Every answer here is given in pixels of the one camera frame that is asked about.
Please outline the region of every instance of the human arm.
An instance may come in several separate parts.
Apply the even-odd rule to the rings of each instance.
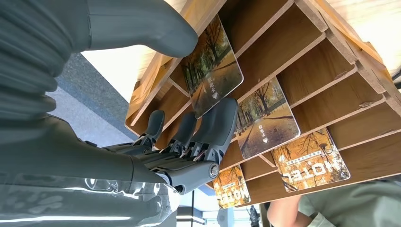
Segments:
[[[274,227],[307,227],[312,218],[298,211],[300,195],[271,202],[267,218]]]

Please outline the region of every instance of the tree-lined path image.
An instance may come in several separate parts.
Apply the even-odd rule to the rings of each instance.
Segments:
[[[181,66],[197,118],[243,81],[218,17],[200,35],[195,50]]]
[[[237,138],[251,158],[299,136],[299,129],[276,78],[239,104]]]

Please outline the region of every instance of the robotic hand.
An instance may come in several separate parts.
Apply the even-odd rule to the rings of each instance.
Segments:
[[[151,226],[174,199],[209,182],[234,133],[237,102],[187,114],[169,145],[152,148],[164,113],[134,143],[97,148],[47,112],[71,53],[147,45],[190,54],[197,35],[163,0],[0,1],[0,227]]]

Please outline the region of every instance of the gray carpet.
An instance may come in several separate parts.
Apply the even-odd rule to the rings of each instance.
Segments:
[[[137,136],[124,126],[127,101],[80,53],[73,54],[57,78],[57,102],[51,112],[67,120],[82,140],[99,147],[131,142]]]

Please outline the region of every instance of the person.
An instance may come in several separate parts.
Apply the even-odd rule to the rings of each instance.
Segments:
[[[358,183],[271,202],[274,227],[400,227],[399,178]]]

